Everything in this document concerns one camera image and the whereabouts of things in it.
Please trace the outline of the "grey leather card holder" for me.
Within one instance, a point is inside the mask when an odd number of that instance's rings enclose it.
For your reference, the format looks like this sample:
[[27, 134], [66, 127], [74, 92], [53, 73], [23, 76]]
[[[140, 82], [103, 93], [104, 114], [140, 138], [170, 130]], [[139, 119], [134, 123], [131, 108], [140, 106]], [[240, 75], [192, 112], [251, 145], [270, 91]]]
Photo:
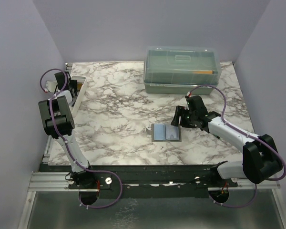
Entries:
[[152, 142], [181, 142], [180, 127], [170, 124], [152, 124], [146, 128]]

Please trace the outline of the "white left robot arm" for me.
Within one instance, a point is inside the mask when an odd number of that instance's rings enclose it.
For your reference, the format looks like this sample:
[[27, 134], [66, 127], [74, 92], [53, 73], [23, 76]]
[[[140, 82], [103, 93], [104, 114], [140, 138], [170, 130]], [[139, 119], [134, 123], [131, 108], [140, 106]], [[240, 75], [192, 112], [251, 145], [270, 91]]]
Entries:
[[96, 176], [88, 172], [90, 163], [76, 141], [72, 115], [75, 108], [70, 108], [78, 99], [78, 81], [72, 79], [66, 71], [53, 68], [41, 76], [40, 86], [44, 76], [51, 71], [56, 71], [57, 88], [50, 99], [38, 102], [43, 129], [60, 144], [67, 155], [71, 164], [71, 179], [80, 177], [80, 183], [85, 188], [92, 188], [96, 184]]

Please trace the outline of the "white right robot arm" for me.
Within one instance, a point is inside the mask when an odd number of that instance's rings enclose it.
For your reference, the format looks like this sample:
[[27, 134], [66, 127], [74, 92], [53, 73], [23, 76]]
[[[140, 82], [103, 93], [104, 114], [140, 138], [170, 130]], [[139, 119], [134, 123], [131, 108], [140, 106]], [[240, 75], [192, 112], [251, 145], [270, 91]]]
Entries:
[[198, 95], [187, 96], [186, 103], [187, 106], [176, 107], [172, 126], [199, 128], [227, 141], [243, 154], [241, 161], [224, 161], [213, 168], [214, 172], [210, 174], [213, 186], [220, 187], [232, 178], [248, 179], [259, 184], [283, 169], [271, 136], [258, 136], [224, 121], [223, 115], [207, 111]]

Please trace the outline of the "white plastic card tray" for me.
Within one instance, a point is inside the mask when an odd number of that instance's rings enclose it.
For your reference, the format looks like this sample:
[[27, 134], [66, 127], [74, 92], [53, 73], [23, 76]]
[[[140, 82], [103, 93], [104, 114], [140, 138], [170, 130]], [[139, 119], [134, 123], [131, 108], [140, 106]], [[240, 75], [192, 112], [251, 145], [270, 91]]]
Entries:
[[59, 94], [59, 96], [63, 96], [65, 95], [67, 98], [67, 101], [69, 102], [69, 108], [71, 111], [71, 114], [73, 117], [75, 117], [77, 115], [77, 112], [79, 110], [79, 107], [81, 105], [81, 102], [83, 100], [84, 94], [86, 92], [88, 83], [87, 83], [87, 79], [84, 76], [72, 76], [71, 77], [74, 80], [77, 80], [77, 83], [82, 83], [82, 88], [77, 92], [77, 95], [74, 97], [74, 99], [71, 101], [71, 96], [70, 93], [67, 92], [61, 92]]

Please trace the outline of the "clear lidded storage box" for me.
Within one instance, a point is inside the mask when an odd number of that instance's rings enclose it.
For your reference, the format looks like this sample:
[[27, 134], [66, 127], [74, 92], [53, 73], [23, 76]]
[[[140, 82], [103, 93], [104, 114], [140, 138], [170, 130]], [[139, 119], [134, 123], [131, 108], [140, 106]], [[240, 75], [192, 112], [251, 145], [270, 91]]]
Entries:
[[196, 86], [217, 86], [221, 72], [212, 48], [151, 46], [144, 60], [143, 83], [149, 94], [187, 94]]

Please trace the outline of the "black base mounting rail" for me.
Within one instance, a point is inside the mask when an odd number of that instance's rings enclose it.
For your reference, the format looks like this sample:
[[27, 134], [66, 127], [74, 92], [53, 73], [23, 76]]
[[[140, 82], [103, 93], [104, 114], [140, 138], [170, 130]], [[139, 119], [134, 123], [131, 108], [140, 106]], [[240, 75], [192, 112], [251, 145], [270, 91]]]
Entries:
[[39, 172], [65, 183], [64, 189], [85, 197], [207, 198], [208, 191], [237, 187], [215, 175], [213, 165], [93, 166], [93, 172], [72, 173], [71, 166], [41, 164]]

